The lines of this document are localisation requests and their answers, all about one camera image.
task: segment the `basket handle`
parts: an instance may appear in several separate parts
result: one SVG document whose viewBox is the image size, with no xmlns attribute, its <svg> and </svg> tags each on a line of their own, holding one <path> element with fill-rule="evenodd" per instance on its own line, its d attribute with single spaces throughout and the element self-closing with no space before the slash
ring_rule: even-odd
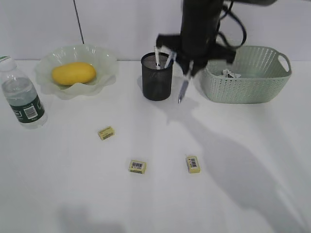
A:
<svg viewBox="0 0 311 233">
<path fill-rule="evenodd" d="M 288 59 L 288 57 L 285 54 L 283 54 L 281 52 L 277 52 L 277 53 L 278 53 L 278 56 L 281 56 L 281 57 L 283 57 L 285 59 L 287 65 L 288 65 L 288 71 L 286 71 L 286 72 L 288 74 L 291 74 L 292 73 L 292 66 L 291 66 L 290 60 Z"/>
</svg>

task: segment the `white wall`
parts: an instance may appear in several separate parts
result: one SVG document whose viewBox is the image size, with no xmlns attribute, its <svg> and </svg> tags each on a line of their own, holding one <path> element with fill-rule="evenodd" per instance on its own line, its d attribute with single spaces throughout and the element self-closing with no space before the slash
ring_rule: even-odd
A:
<svg viewBox="0 0 311 233">
<path fill-rule="evenodd" d="M 40 59 L 81 44 L 72 0 L 0 0 L 0 55 Z"/>
<path fill-rule="evenodd" d="M 119 59 L 139 60 L 153 49 L 158 33 L 178 33 L 181 0 L 76 0 L 86 43 L 115 51 Z M 235 3 L 250 45 L 273 47 L 293 61 L 311 60 L 311 2 L 278 0 L 269 7 Z M 229 19 L 221 30 L 237 43 L 242 33 Z"/>
</svg>

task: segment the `water bottle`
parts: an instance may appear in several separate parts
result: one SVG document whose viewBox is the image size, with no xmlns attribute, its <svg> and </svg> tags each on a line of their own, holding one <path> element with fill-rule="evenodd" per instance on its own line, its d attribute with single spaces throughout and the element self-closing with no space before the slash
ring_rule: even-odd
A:
<svg viewBox="0 0 311 233">
<path fill-rule="evenodd" d="M 10 56 L 0 58 L 1 87 L 6 100 L 22 126 L 36 129 L 48 119 L 30 79 L 17 68 Z"/>
</svg>

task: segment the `barcode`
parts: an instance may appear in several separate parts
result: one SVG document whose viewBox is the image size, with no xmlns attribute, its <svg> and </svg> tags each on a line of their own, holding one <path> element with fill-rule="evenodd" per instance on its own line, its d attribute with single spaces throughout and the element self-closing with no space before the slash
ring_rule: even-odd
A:
<svg viewBox="0 0 311 233">
<path fill-rule="evenodd" d="M 102 138 L 102 140 L 105 140 L 105 139 L 111 137 L 112 135 L 113 135 L 113 133 L 107 134 L 105 137 Z"/>
<path fill-rule="evenodd" d="M 29 108 L 25 108 L 24 109 L 24 112 L 26 114 L 26 117 L 28 119 L 32 119 L 32 118 L 35 118 L 36 116 L 38 116 L 38 113 L 37 111 L 35 110 L 35 107 L 31 106 Z"/>
<path fill-rule="evenodd" d="M 132 168 L 135 168 L 135 169 L 142 169 L 143 167 L 143 164 L 142 163 L 137 163 L 137 162 L 132 162 Z"/>
<path fill-rule="evenodd" d="M 191 168 L 198 167 L 195 158 L 189 158 Z"/>
</svg>

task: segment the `black mesh pen holder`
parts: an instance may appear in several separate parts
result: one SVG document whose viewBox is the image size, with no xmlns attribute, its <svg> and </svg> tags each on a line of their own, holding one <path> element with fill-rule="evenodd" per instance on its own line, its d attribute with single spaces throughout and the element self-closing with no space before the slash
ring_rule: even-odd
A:
<svg viewBox="0 0 311 233">
<path fill-rule="evenodd" d="M 165 69 L 168 54 L 159 54 L 160 67 L 156 68 L 156 56 L 154 52 L 144 55 L 141 59 L 142 65 L 142 92 L 144 97 L 153 101 L 167 99 L 171 95 L 173 60 Z"/>
</svg>

